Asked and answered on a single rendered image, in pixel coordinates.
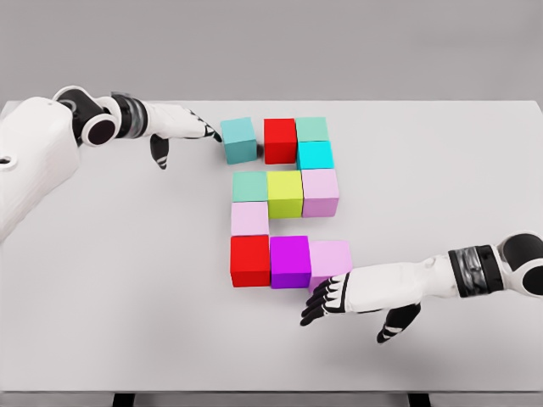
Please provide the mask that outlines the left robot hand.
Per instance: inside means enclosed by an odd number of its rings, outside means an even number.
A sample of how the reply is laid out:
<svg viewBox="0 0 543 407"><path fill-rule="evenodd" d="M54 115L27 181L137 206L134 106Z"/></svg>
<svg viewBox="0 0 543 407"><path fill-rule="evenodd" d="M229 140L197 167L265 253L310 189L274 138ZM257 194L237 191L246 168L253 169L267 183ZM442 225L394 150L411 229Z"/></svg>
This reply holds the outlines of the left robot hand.
<svg viewBox="0 0 543 407"><path fill-rule="evenodd" d="M144 136L150 137L150 152L154 162L165 170L169 154L169 140L199 140L213 138L222 142L221 135L191 109L167 103L146 103L147 127Z"/></svg>

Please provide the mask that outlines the light pink cube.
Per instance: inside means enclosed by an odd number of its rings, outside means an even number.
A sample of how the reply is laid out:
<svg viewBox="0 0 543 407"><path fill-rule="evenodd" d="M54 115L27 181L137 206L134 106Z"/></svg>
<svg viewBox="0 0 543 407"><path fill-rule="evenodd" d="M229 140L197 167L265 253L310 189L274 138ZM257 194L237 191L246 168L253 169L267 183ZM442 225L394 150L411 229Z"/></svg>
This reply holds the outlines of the light pink cube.
<svg viewBox="0 0 543 407"><path fill-rule="evenodd" d="M317 240L309 242L311 257L311 279L308 290L315 288L332 276L353 269L350 244L345 240Z"/></svg>
<svg viewBox="0 0 543 407"><path fill-rule="evenodd" d="M302 170L304 202L302 216L333 217L339 204L339 184L335 169Z"/></svg>
<svg viewBox="0 0 543 407"><path fill-rule="evenodd" d="M232 203L231 233L235 237L268 235L267 202Z"/></svg>

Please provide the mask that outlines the yellow-green cube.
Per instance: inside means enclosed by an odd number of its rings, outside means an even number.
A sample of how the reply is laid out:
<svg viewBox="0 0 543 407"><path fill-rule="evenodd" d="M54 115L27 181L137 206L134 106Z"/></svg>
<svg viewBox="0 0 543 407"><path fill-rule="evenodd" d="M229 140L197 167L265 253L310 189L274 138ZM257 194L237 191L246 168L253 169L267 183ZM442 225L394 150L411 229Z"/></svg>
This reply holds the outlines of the yellow-green cube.
<svg viewBox="0 0 543 407"><path fill-rule="evenodd" d="M300 218L303 187L299 170L268 171L268 214L271 219Z"/></svg>

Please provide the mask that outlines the sea green cube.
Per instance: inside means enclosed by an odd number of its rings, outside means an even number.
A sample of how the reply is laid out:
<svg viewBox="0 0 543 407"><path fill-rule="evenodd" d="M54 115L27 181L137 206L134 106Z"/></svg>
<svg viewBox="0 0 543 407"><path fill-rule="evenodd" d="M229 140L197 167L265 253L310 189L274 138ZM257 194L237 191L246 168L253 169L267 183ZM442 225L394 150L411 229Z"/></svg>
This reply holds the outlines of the sea green cube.
<svg viewBox="0 0 543 407"><path fill-rule="evenodd" d="M295 119L299 142L328 141L328 128L325 117L299 117Z"/></svg>
<svg viewBox="0 0 543 407"><path fill-rule="evenodd" d="M267 199L267 175L265 171L236 171L233 174L233 202L265 202Z"/></svg>

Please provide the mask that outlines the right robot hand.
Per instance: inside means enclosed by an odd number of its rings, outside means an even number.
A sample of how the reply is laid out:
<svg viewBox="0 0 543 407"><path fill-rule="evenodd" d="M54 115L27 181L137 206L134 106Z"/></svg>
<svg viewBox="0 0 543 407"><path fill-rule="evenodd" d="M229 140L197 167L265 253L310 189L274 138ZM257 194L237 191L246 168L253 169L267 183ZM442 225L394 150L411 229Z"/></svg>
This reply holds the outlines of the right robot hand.
<svg viewBox="0 0 543 407"><path fill-rule="evenodd" d="M331 314L367 314L386 309L389 313L377 342L386 343L403 332L420 312L423 297L423 267L395 263L355 268L321 282L301 313L300 324Z"/></svg>

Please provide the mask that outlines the cyan cube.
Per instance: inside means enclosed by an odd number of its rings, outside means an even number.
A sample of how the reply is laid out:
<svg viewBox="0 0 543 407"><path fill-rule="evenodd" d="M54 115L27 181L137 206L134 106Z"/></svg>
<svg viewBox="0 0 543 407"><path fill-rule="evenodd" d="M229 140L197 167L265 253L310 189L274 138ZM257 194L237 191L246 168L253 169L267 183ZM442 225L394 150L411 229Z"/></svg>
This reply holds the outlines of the cyan cube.
<svg viewBox="0 0 543 407"><path fill-rule="evenodd" d="M334 161L331 143L299 142L296 165L298 170L332 169Z"/></svg>

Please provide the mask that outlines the red cube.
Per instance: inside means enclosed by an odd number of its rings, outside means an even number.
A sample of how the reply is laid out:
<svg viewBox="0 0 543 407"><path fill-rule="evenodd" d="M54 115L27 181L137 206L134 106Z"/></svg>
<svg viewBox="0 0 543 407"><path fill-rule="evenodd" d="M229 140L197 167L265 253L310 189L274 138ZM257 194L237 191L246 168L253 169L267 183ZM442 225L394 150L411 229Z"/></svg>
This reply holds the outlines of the red cube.
<svg viewBox="0 0 543 407"><path fill-rule="evenodd" d="M231 237L230 275L234 287L271 285L268 235Z"/></svg>
<svg viewBox="0 0 543 407"><path fill-rule="evenodd" d="M266 164L293 164L297 153L294 118L264 119L264 160Z"/></svg>

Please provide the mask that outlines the magenta cube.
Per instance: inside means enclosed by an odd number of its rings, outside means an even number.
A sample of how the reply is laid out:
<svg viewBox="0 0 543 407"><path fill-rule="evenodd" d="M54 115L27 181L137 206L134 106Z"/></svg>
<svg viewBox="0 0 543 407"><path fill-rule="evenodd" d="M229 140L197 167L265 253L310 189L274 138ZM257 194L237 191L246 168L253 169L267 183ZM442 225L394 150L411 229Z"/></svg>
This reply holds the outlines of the magenta cube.
<svg viewBox="0 0 543 407"><path fill-rule="evenodd" d="M308 236L271 237L271 287L308 288L311 257Z"/></svg>

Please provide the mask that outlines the teal cube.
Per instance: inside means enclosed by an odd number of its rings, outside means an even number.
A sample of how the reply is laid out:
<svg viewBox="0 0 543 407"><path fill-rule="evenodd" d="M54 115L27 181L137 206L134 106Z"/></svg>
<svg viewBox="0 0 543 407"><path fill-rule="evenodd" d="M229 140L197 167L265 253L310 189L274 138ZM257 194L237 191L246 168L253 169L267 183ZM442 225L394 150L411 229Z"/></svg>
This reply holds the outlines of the teal cube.
<svg viewBox="0 0 543 407"><path fill-rule="evenodd" d="M221 130L228 164L257 160L257 141L250 117L223 120Z"/></svg>

